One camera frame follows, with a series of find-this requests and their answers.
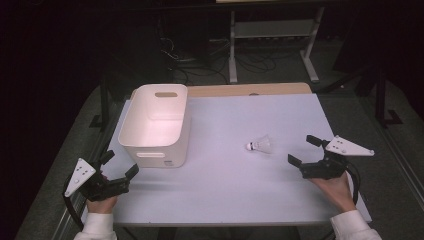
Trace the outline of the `black metal stand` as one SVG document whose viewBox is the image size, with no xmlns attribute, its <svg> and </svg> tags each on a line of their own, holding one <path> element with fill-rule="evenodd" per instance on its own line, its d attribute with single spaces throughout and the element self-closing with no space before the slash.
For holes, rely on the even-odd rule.
<svg viewBox="0 0 424 240">
<path fill-rule="evenodd" d="M 356 78 L 359 78 L 359 82 L 355 87 L 355 94 L 357 96 L 366 97 L 371 93 L 372 89 L 375 90 L 375 118 L 379 124 L 383 128 L 386 128 L 388 125 L 402 124 L 402 120 L 398 114 L 392 109 L 387 109 L 385 106 L 386 78 L 379 65 L 367 64 L 334 83 L 316 90 L 316 93 L 330 93 Z"/>
<path fill-rule="evenodd" d="M 107 81 L 102 76 L 100 81 L 100 113 L 95 115 L 89 125 L 90 128 L 99 128 L 104 131 L 109 122 L 109 93 L 107 89 Z"/>
</svg>

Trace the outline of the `white plastic storage bin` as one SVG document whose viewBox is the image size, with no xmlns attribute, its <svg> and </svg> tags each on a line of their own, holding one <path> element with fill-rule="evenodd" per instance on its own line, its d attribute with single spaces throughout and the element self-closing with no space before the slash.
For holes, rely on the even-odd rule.
<svg viewBox="0 0 424 240">
<path fill-rule="evenodd" d="M 182 84 L 148 84 L 135 90 L 118 142 L 142 168 L 178 168 L 186 161 L 191 112 Z"/>
</svg>

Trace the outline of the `person's left hand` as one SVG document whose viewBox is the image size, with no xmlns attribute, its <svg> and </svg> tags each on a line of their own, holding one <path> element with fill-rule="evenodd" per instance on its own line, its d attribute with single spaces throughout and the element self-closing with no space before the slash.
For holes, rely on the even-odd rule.
<svg viewBox="0 0 424 240">
<path fill-rule="evenodd" d="M 86 205 L 89 213 L 97 213 L 97 214 L 111 214 L 113 212 L 113 208 L 118 201 L 118 197 L 110 197 L 102 201 L 86 201 Z"/>
</svg>

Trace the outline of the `person's right hand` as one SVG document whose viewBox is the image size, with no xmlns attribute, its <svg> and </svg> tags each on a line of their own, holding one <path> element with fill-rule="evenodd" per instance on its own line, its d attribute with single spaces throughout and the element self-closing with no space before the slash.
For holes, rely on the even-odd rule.
<svg viewBox="0 0 424 240">
<path fill-rule="evenodd" d="M 338 178 L 328 180 L 312 178 L 310 182 L 315 184 L 326 195 L 340 213 L 356 210 L 346 172 Z"/>
</svg>

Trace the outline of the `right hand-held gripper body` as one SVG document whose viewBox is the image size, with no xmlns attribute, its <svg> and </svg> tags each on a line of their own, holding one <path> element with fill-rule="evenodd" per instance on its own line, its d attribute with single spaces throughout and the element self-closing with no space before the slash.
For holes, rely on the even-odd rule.
<svg viewBox="0 0 424 240">
<path fill-rule="evenodd" d="M 302 163 L 299 167 L 305 179 L 320 178 L 332 179 L 340 177 L 348 168 L 350 156 L 373 156 L 375 152 L 347 139 L 336 135 L 331 141 L 322 140 L 320 146 L 323 158 L 314 163 Z"/>
</svg>

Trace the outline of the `grey metal table frame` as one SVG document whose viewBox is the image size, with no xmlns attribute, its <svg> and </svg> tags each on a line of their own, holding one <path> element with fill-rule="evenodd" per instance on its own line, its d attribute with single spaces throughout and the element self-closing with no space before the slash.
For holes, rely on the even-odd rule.
<svg viewBox="0 0 424 240">
<path fill-rule="evenodd" d="M 319 77 L 310 59 L 310 54 L 315 43 L 324 10 L 324 7 L 320 7 L 316 11 L 316 15 L 313 19 L 256 22 L 236 22 L 235 12 L 232 11 L 230 23 L 230 53 L 228 60 L 230 83 L 233 84 L 238 82 L 235 59 L 235 40 L 267 37 L 307 37 L 309 42 L 299 54 L 310 81 L 318 83 Z"/>
</svg>

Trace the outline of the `white shuttlecock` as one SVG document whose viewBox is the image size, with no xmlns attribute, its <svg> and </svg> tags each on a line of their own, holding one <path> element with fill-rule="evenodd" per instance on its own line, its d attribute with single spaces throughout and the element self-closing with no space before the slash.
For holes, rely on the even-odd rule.
<svg viewBox="0 0 424 240">
<path fill-rule="evenodd" d="M 268 135 L 264 135 L 246 144 L 245 148 L 248 151 L 259 151 L 265 154 L 272 153 L 272 145 Z"/>
</svg>

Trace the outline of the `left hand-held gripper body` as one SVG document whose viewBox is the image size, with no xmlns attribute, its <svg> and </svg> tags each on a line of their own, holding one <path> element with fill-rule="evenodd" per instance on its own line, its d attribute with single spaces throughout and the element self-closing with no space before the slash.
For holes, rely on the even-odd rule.
<svg viewBox="0 0 424 240">
<path fill-rule="evenodd" d="M 77 160 L 69 182 L 65 185 L 64 196 L 80 192 L 90 201 L 102 201 L 129 191 L 130 180 L 125 176 L 108 180 L 99 166 L 93 167 L 82 158 Z"/>
</svg>

